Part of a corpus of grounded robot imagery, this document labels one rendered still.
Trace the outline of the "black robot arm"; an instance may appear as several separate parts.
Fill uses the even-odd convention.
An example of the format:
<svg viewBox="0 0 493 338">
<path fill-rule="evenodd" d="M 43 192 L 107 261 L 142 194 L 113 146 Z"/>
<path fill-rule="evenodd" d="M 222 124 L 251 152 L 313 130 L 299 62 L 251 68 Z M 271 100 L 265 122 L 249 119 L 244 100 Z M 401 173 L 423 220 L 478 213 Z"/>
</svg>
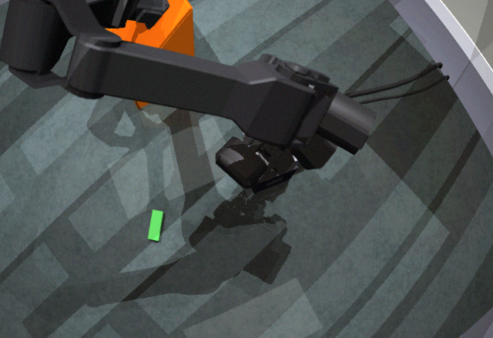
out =
<svg viewBox="0 0 493 338">
<path fill-rule="evenodd" d="M 59 85 L 84 99 L 104 95 L 231 119 L 263 144 L 288 149 L 306 170 L 337 146 L 355 155 L 377 113 L 338 91 L 322 72 L 275 55 L 231 66 L 124 41 L 106 28 L 127 20 L 151 29 L 168 0 L 10 0 L 0 60 L 31 88 Z M 65 77 L 51 72 L 76 37 Z"/>
</svg>

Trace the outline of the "green rectangular block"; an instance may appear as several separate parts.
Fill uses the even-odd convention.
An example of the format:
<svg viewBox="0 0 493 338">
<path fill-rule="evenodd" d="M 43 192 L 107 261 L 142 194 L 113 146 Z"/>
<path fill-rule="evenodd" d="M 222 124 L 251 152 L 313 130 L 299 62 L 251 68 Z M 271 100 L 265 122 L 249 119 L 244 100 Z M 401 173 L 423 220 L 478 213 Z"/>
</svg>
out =
<svg viewBox="0 0 493 338">
<path fill-rule="evenodd" d="M 164 212 L 153 209 L 153 214 L 150 220 L 151 223 L 149 227 L 148 239 L 159 241 L 163 224 L 163 214 Z"/>
</svg>

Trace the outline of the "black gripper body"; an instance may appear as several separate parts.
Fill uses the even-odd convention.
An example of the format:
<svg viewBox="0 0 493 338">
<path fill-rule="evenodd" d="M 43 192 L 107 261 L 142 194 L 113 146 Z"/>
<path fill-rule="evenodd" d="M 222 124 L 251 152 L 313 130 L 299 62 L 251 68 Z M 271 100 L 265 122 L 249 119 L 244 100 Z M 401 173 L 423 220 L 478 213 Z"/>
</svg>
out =
<svg viewBox="0 0 493 338">
<path fill-rule="evenodd" d="M 269 158 L 278 149 L 248 136 L 243 141 L 233 136 L 216 153 L 216 164 L 243 189 L 250 189 L 268 168 L 256 152 L 260 150 Z"/>
</svg>

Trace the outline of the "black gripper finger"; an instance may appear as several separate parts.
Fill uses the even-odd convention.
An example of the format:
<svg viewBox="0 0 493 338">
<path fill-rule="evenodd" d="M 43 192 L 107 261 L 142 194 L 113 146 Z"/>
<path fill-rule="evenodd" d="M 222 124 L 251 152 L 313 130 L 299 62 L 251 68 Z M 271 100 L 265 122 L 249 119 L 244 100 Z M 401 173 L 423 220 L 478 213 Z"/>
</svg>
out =
<svg viewBox="0 0 493 338">
<path fill-rule="evenodd" d="M 243 137 L 243 139 L 245 139 L 247 136 L 243 133 L 243 134 L 242 134 L 242 137 Z M 285 150 L 284 150 L 284 151 L 285 151 Z M 271 157 L 269 157 L 269 158 L 268 158 L 268 157 L 267 157 L 267 156 L 265 156 L 265 155 L 264 155 L 264 154 L 263 154 L 260 150 L 258 150 L 258 152 L 259 152 L 262 156 L 264 156 L 266 159 L 268 159 L 268 160 L 270 160 L 270 161 L 275 161 L 275 160 L 276 160 L 276 159 L 277 159 L 277 158 L 278 158 L 278 157 L 279 157 L 279 156 L 280 156 L 280 155 L 281 155 L 284 151 L 282 151 L 281 149 L 278 149 L 278 150 L 277 150 L 277 151 L 273 154 L 273 156 L 271 156 Z"/>
</svg>

